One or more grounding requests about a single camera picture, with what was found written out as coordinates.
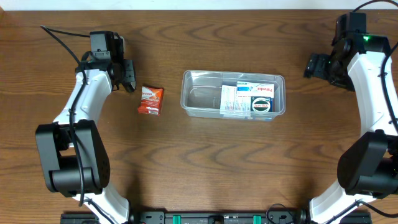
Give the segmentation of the red Panadol ActiFast box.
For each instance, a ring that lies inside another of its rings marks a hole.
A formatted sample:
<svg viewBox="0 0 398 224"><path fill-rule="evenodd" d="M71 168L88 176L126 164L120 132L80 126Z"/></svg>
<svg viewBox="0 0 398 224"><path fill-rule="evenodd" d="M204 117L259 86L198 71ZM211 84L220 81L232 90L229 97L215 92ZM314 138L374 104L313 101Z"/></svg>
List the red Panadol ActiFast box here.
<svg viewBox="0 0 398 224"><path fill-rule="evenodd" d="M138 113L159 116L162 107L163 95L163 88L151 88L148 86L143 86L141 88L141 103L137 109Z"/></svg>

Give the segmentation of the dark green Zam-Buk box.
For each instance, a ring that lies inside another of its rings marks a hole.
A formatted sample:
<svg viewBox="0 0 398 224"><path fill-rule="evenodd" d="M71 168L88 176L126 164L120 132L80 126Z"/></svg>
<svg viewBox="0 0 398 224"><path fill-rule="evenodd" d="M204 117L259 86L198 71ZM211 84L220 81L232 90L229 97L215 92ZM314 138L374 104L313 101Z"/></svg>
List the dark green Zam-Buk box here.
<svg viewBox="0 0 398 224"><path fill-rule="evenodd" d="M251 111L257 113L272 112L273 99L265 96L251 97Z"/></svg>

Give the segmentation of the white blue Panadol box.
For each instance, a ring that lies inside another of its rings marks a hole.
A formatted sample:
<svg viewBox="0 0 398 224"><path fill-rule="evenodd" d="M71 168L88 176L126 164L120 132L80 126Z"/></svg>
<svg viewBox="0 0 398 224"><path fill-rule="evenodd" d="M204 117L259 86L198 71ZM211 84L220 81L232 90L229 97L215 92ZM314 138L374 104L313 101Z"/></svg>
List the white blue Panadol box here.
<svg viewBox="0 0 398 224"><path fill-rule="evenodd" d="M237 94L239 96L263 96L274 98L274 84L272 83L253 83L237 82Z"/></svg>

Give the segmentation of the clear plastic container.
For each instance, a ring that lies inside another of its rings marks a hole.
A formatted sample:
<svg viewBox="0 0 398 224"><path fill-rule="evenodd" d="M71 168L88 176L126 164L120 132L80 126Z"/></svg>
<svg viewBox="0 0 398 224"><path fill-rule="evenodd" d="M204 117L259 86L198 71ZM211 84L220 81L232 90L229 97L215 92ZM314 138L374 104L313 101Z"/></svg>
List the clear plastic container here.
<svg viewBox="0 0 398 224"><path fill-rule="evenodd" d="M273 112L249 117L220 113L221 87L237 82L272 83L275 86ZM194 117L271 121L285 112L285 79L261 73L188 70L183 75L181 106Z"/></svg>

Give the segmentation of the white blue medicine box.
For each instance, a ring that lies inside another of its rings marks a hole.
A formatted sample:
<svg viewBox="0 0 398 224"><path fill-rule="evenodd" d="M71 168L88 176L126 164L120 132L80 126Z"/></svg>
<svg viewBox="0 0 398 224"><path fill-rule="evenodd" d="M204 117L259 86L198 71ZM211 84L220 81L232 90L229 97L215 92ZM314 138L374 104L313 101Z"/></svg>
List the white blue medicine box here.
<svg viewBox="0 0 398 224"><path fill-rule="evenodd" d="M221 87L220 113L245 117L254 114L266 114L251 111L251 96L239 96L236 85L223 85Z"/></svg>

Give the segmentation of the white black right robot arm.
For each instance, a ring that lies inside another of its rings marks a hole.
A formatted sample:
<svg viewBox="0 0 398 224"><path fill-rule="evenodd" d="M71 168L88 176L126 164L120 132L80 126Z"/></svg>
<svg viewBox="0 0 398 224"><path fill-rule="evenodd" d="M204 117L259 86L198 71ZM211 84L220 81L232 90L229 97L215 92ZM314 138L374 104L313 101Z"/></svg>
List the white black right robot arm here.
<svg viewBox="0 0 398 224"><path fill-rule="evenodd" d="M311 54L304 76L317 77L356 94L359 139L338 161L337 180L311 199L305 223L340 223L375 200L397 194L397 93L387 37L366 30L358 11L336 20L331 54Z"/></svg>

